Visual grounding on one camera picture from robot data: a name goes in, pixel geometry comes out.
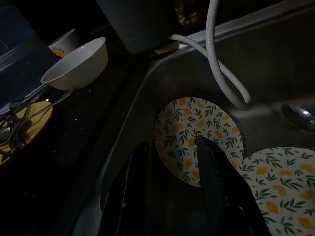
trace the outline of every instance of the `spoon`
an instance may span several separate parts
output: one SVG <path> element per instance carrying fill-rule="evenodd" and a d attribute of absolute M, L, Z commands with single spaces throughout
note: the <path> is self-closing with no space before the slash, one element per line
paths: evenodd
<path fill-rule="evenodd" d="M 293 126 L 301 129 L 315 129 L 315 118 L 307 110 L 288 104 L 283 104 L 281 110 Z"/>
<path fill-rule="evenodd" d="M 11 136 L 11 133 L 12 133 L 11 127 L 7 127 L 6 129 L 0 131 L 0 145 L 5 144 L 8 141 L 8 139 Z"/>

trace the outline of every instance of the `lemon pattern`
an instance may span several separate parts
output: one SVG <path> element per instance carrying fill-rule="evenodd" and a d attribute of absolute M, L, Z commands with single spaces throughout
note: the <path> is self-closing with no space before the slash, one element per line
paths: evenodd
<path fill-rule="evenodd" d="M 235 168 L 242 163 L 243 142 L 232 118 L 209 101 L 180 98 L 160 112 L 154 140 L 161 160 L 177 178 L 200 187 L 197 146 L 193 139 L 198 134 L 217 142 Z"/>
<path fill-rule="evenodd" d="M 315 152 L 274 147 L 246 158 L 246 180 L 273 236 L 315 236 Z"/>

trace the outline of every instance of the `stainless steel sink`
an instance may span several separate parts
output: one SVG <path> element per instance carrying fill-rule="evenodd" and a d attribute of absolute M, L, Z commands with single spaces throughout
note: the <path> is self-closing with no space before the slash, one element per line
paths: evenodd
<path fill-rule="evenodd" d="M 147 235 L 209 235 L 200 189 L 169 173 L 153 142 L 157 115 L 181 97 L 207 99 L 226 110 L 240 128 L 245 157 L 277 146 L 315 148 L 315 132 L 292 127 L 281 113 L 281 105 L 290 103 L 315 114 L 314 2 L 285 1 L 216 28 L 217 56 L 252 96 L 248 111 L 229 103 L 206 58 L 195 49 L 183 47 L 154 62 L 100 174 L 98 197 L 106 199 L 112 180 L 133 148 L 147 141 L 151 145 Z M 202 43 L 204 33 L 193 38 Z M 103 210 L 104 203 L 100 201 L 97 207 Z"/>

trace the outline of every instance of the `plastic container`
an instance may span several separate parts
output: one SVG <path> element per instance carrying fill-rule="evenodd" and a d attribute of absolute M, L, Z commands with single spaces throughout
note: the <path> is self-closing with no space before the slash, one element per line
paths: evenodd
<path fill-rule="evenodd" d="M 0 108 L 41 85 L 58 59 L 14 6 L 0 4 Z"/>

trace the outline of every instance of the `countertop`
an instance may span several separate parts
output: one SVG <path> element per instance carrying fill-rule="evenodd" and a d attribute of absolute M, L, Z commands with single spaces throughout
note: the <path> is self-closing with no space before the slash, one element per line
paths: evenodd
<path fill-rule="evenodd" d="M 37 138 L 0 166 L 2 235 L 71 232 L 148 65 L 144 56 L 122 58 L 56 105 Z M 53 90 L 48 97 L 60 95 Z M 100 141 L 104 130 L 108 136 Z"/>

